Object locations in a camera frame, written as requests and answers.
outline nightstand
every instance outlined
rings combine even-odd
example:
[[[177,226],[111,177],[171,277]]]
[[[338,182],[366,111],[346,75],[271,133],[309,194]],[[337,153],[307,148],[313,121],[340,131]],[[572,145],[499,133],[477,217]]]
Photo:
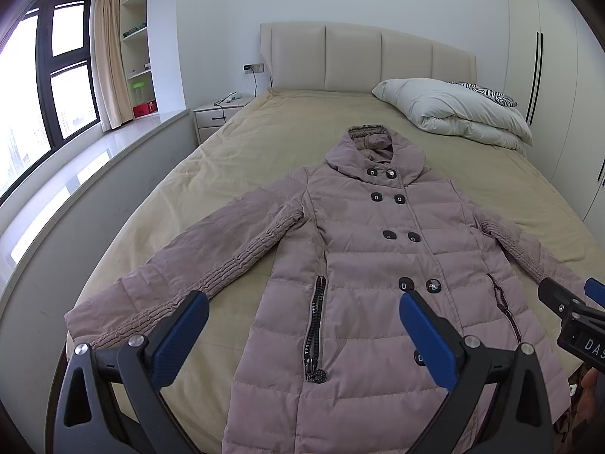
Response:
[[[238,112],[253,98],[254,97],[252,96],[245,95],[241,99],[229,103],[222,102],[222,109],[220,106],[215,106],[214,104],[196,107],[193,110],[193,114],[195,118],[195,134],[197,136],[198,145],[201,145],[210,138],[215,131],[231,119],[231,116]]]

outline metal screw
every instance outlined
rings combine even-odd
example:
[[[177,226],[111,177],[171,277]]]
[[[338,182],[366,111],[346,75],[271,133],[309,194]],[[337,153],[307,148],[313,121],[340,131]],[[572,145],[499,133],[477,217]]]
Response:
[[[88,351],[88,345],[86,343],[80,343],[76,346],[76,354],[84,354]]]
[[[128,338],[128,345],[136,348],[137,346],[141,346],[144,341],[143,335],[132,335]]]
[[[481,340],[477,336],[468,335],[464,337],[464,344],[469,348],[478,348],[481,344]]]
[[[521,351],[525,354],[533,354],[534,347],[532,347],[529,343],[521,343]]]

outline mattress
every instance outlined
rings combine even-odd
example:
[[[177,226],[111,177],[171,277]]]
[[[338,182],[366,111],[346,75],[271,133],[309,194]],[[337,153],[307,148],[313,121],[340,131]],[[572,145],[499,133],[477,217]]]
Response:
[[[534,234],[580,277],[605,280],[605,253],[561,195],[518,153],[425,133],[370,94],[269,89],[154,189],[116,236],[78,302],[145,263],[177,234],[232,198],[288,171],[321,163],[349,127],[363,124],[384,124],[401,133],[425,151],[429,167],[452,179],[473,201]],[[220,452],[231,380],[274,257],[272,250],[212,299],[208,324],[174,384],[162,390],[204,452]],[[555,344],[560,320],[539,302],[536,284],[511,264],[524,284],[530,308],[571,374],[580,362]],[[123,389],[117,389],[117,396],[128,413]]]

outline white duvet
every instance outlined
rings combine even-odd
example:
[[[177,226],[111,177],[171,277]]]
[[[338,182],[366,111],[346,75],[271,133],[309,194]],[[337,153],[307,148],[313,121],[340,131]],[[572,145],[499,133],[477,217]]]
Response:
[[[398,108],[423,131],[455,135],[525,155],[532,136],[514,107],[503,107],[473,90],[433,78],[394,78],[372,93]]]

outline beige curtain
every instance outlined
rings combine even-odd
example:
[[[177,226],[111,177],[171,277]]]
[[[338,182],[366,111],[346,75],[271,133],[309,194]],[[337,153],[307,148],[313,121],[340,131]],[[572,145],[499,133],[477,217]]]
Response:
[[[105,110],[101,121],[107,131],[134,118],[120,50],[120,0],[94,0],[92,12],[93,82],[101,102],[99,112]]]

